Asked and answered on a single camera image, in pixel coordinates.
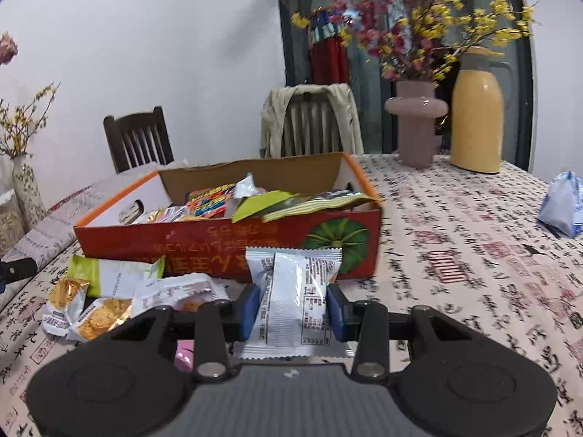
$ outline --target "red cardboard box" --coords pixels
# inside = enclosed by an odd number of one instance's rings
[[[321,211],[268,223],[214,218],[120,224],[132,205],[144,211],[182,205],[189,192],[238,182],[249,172],[257,186],[269,190],[317,194],[351,188],[375,201],[351,211]],[[378,196],[360,167],[347,154],[331,153],[153,172],[81,219],[75,233],[87,257],[152,263],[166,255],[167,275],[197,272],[245,282],[250,280],[247,246],[342,247],[339,279],[348,279],[374,274],[382,216]]]

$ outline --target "metal screw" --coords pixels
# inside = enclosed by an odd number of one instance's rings
[[[199,365],[196,369],[200,376],[205,376],[205,378],[218,378],[223,376],[226,372],[224,364],[218,361],[208,361]]]
[[[380,363],[365,361],[364,363],[359,364],[356,368],[356,372],[365,378],[378,378],[378,376],[385,373],[385,367]]]

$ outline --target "red curtain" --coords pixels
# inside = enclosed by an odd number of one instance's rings
[[[350,83],[346,48],[338,36],[316,42],[310,49],[312,83],[318,85]]]

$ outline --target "yellow-green snack bag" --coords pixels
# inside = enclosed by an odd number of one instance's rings
[[[165,256],[154,264],[116,261],[73,255],[68,277],[89,281],[87,296],[131,299],[136,287],[164,273]]]

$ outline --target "blue and white plastic bag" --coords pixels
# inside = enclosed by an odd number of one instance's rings
[[[583,182],[570,170],[554,178],[538,220],[575,238],[583,225]]]

